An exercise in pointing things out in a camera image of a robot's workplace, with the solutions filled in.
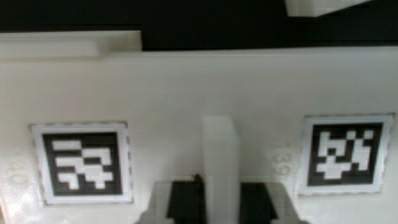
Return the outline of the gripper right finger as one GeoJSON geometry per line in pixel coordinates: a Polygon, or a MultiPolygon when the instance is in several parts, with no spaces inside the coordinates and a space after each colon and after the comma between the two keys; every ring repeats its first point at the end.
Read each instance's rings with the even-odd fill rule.
{"type": "Polygon", "coordinates": [[[300,219],[280,183],[241,184],[239,224],[310,224],[300,219]]]}

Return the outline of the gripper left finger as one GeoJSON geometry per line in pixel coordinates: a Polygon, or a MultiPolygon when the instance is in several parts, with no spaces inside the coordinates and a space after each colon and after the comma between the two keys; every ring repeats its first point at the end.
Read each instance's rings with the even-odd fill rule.
{"type": "Polygon", "coordinates": [[[154,183],[138,224],[207,224],[204,180],[199,174],[186,180],[154,183]]]}

